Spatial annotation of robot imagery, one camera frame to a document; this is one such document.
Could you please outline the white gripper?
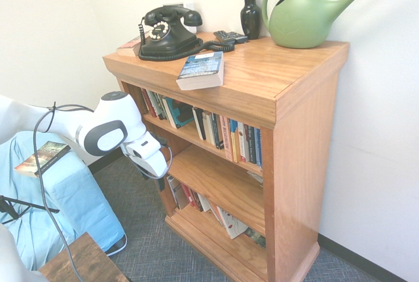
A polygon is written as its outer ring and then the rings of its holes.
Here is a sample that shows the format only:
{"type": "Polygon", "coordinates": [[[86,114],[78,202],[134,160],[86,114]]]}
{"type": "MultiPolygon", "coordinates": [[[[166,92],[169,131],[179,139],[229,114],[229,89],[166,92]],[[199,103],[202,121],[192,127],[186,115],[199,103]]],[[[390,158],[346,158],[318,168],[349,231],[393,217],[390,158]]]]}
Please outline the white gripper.
{"type": "Polygon", "coordinates": [[[168,166],[163,153],[160,151],[162,145],[150,132],[146,131],[140,138],[125,144],[125,155],[137,166],[145,180],[157,179],[160,192],[165,189],[164,175],[168,166]]]}

